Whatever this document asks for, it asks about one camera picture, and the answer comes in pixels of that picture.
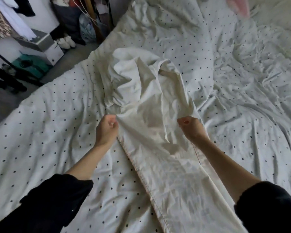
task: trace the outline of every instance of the person's left hand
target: person's left hand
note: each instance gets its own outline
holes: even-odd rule
[[[119,132],[119,124],[116,115],[106,114],[96,128],[95,146],[111,147]]]

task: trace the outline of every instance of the polka dot bed sheet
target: polka dot bed sheet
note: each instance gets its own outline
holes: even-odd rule
[[[0,124],[0,219],[30,189],[63,173],[95,141],[105,113],[95,62],[140,47],[182,72],[210,138],[248,171],[291,194],[291,39],[224,0],[133,0],[84,62],[25,99]],[[116,142],[92,177],[93,190],[62,232],[161,232],[150,199]]]

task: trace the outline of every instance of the white shoe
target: white shoe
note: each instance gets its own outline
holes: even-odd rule
[[[64,38],[58,39],[56,42],[60,46],[60,48],[70,49],[69,43],[67,43]]]
[[[65,37],[65,41],[70,45],[70,47],[75,48],[75,42],[72,40],[70,36]]]

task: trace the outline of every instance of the pink cloth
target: pink cloth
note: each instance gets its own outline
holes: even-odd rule
[[[248,0],[226,0],[226,2],[236,14],[250,17]]]

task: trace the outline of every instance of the black sleeve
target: black sleeve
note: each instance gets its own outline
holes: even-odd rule
[[[55,174],[29,191],[21,205],[0,221],[0,232],[59,233],[74,219],[92,188],[92,180]]]
[[[291,232],[291,196],[268,181],[247,189],[234,209],[249,233]]]

